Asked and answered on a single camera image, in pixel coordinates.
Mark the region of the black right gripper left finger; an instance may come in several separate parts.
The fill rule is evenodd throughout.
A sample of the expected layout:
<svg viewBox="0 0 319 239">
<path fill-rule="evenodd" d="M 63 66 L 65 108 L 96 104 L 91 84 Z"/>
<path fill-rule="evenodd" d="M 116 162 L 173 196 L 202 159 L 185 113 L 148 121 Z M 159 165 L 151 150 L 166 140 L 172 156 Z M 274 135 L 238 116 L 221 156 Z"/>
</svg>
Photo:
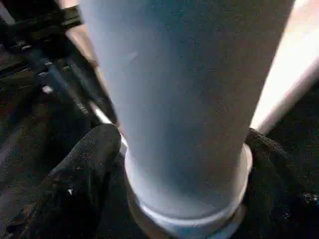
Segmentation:
<svg viewBox="0 0 319 239">
<path fill-rule="evenodd" d="M 38 187 L 34 201 L 7 226 L 9 239 L 91 239 L 121 147 L 113 124 L 90 130 Z"/>
</svg>

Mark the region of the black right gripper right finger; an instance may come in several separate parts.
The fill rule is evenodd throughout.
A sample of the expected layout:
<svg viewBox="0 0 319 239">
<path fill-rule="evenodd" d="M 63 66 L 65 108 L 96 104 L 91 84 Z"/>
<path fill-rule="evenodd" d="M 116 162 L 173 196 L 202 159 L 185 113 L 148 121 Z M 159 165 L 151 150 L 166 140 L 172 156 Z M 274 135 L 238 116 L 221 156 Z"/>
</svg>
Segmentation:
<svg viewBox="0 0 319 239">
<path fill-rule="evenodd" d="M 297 180 L 291 156 L 277 142 L 251 129 L 253 156 L 245 197 L 247 239 L 317 239 L 319 192 Z"/>
</svg>

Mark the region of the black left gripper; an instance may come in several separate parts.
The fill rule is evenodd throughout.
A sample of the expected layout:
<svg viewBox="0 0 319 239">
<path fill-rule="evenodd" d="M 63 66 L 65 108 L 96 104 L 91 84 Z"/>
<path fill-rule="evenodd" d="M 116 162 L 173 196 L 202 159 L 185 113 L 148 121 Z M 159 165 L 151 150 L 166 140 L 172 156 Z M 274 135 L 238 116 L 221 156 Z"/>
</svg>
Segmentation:
<svg viewBox="0 0 319 239">
<path fill-rule="evenodd" d="M 115 111 L 92 64 L 66 36 L 80 25 L 77 7 L 57 4 L 0 6 L 0 76 L 31 70 L 39 84 L 50 86 L 61 101 L 92 116 L 94 104 L 113 120 Z"/>
</svg>

